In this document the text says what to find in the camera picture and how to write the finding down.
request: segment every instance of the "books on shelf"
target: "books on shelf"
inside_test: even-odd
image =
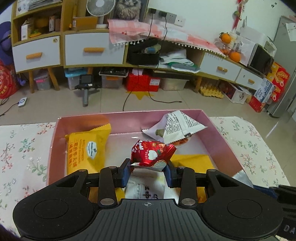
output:
[[[62,0],[17,0],[16,16],[30,10],[60,3]]]

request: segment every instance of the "cabinet leg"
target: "cabinet leg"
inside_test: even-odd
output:
[[[197,82],[196,82],[196,86],[195,86],[195,92],[198,93],[199,89],[200,89],[200,84],[202,83],[202,77],[201,76],[198,76],[197,77]]]
[[[93,67],[88,67],[87,68],[87,74],[92,74],[93,73],[94,68]]]
[[[29,84],[30,84],[30,91],[33,94],[35,92],[33,71],[29,71]]]
[[[57,78],[55,77],[54,72],[52,71],[52,68],[47,68],[47,70],[55,90],[59,90],[59,84],[57,83]]]

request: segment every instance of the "pink box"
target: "pink box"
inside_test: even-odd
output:
[[[51,184],[66,175],[65,135],[72,132],[89,131],[110,123],[111,134],[106,144],[105,166],[120,166],[125,158],[130,158],[131,148],[138,139],[150,139],[142,133],[161,120],[163,115],[173,110],[102,113],[61,117],[56,122],[48,160],[48,183]],[[232,149],[202,110],[181,110],[186,115],[207,126],[194,134],[190,141],[180,146],[176,154],[207,154],[216,168],[233,176],[242,166]]]

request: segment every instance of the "refrigerator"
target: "refrigerator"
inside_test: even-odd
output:
[[[272,102],[267,109],[267,112],[273,117],[281,117],[296,96],[296,41],[290,41],[286,23],[294,23],[294,21],[281,16],[274,38],[274,44],[277,47],[274,61],[287,70],[290,74],[290,78],[279,101]]]

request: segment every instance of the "egg carton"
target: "egg carton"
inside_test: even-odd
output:
[[[203,96],[212,96],[220,99],[224,98],[224,94],[211,83],[201,83],[199,91]]]

